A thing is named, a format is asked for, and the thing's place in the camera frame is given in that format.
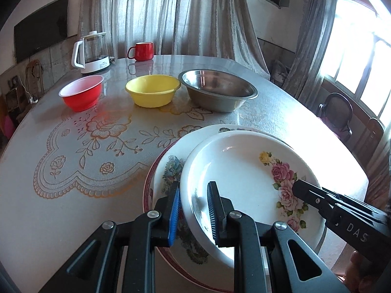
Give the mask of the person right hand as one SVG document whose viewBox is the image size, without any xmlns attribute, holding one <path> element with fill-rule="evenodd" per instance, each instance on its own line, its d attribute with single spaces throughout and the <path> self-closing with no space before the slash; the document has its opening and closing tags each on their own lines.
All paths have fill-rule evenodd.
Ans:
<svg viewBox="0 0 391 293">
<path fill-rule="evenodd" d="M 343 283 L 350 292 L 390 292 L 390 262 L 381 268 L 353 251 Z"/>
</svg>

